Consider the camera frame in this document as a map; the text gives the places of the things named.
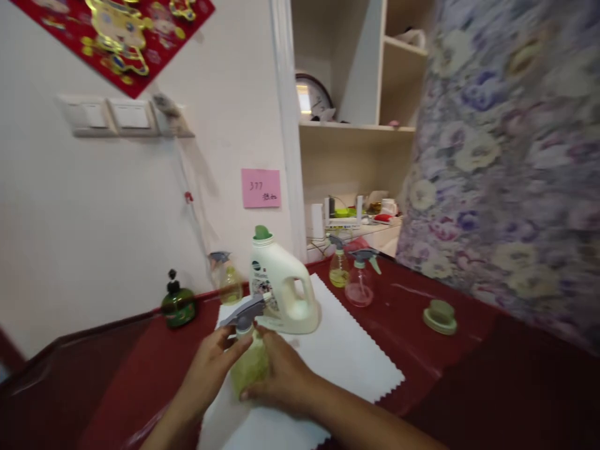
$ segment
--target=red table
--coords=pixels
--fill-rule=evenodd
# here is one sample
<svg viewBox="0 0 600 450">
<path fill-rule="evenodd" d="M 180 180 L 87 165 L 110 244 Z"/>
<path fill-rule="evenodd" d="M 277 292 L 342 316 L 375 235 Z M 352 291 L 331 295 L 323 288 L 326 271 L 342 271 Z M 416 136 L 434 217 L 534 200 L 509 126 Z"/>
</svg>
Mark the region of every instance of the red table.
<svg viewBox="0 0 600 450">
<path fill-rule="evenodd" d="M 388 260 L 376 300 L 355 308 L 328 267 L 309 271 L 406 377 L 382 407 L 451 448 L 600 448 L 598 359 Z M 430 296 L 454 306 L 455 336 L 423 323 Z M 180 330 L 147 313 L 58 339 L 0 387 L 0 448 L 138 448 L 218 309 L 216 295 L 205 294 L 197 319 Z M 186 448 L 195 448 L 191 439 Z"/>
</svg>

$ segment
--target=red decoration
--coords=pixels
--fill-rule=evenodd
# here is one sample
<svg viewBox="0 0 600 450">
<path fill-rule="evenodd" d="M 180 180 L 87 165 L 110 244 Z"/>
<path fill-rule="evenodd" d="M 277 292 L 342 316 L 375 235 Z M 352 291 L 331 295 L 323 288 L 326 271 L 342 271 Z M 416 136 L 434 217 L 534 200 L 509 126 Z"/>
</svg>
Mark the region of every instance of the red decoration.
<svg viewBox="0 0 600 450">
<path fill-rule="evenodd" d="M 210 0 L 11 1 L 132 98 L 214 12 Z"/>
</svg>

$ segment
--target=white paper towel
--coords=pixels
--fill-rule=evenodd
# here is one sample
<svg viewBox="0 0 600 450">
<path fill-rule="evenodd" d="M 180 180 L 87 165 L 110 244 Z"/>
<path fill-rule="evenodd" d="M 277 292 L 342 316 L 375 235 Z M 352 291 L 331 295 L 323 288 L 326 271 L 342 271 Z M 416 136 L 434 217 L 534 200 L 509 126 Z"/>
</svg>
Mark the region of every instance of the white paper towel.
<svg viewBox="0 0 600 450">
<path fill-rule="evenodd" d="M 321 306 L 321 323 L 311 334 L 282 334 L 306 364 L 332 383 L 375 403 L 401 382 L 404 375 L 340 304 L 321 279 L 311 276 L 314 295 Z M 233 313 L 221 306 L 217 325 Z M 199 450 L 311 450 L 329 437 L 310 421 L 262 406 L 240 403 L 229 375 L 206 411 Z"/>
</svg>

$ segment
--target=hand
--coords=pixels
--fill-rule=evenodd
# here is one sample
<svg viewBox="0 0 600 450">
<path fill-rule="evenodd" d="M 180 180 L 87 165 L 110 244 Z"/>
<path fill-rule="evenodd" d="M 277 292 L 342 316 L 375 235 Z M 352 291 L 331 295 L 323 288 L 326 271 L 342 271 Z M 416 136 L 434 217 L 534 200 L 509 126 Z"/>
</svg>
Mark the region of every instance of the hand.
<svg viewBox="0 0 600 450">
<path fill-rule="evenodd" d="M 269 355 L 271 373 L 266 380 L 248 386 L 240 400 L 254 399 L 293 416 L 309 415 L 311 394 L 322 379 L 308 368 L 283 337 L 261 326 L 256 329 Z"/>
<path fill-rule="evenodd" d="M 221 327 L 204 338 L 173 400 L 196 422 L 214 401 L 231 366 L 252 344 L 251 333 L 240 341 L 228 339 L 235 330 L 234 326 Z"/>
</svg>

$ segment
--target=green lid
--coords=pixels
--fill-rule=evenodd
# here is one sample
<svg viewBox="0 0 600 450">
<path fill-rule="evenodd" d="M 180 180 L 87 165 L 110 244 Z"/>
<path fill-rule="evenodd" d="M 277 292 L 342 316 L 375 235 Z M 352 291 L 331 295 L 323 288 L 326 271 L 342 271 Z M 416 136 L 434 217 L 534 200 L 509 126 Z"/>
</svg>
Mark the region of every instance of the green lid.
<svg viewBox="0 0 600 450">
<path fill-rule="evenodd" d="M 254 235 L 254 239 L 257 241 L 262 241 L 263 239 L 269 239 L 273 237 L 273 235 L 264 225 L 257 225 L 256 228 L 254 228 L 254 232 L 256 233 Z"/>
<path fill-rule="evenodd" d="M 423 311 L 423 321 L 432 330 L 452 336 L 458 325 L 454 318 L 454 308 L 445 301 L 433 299 Z"/>
</svg>

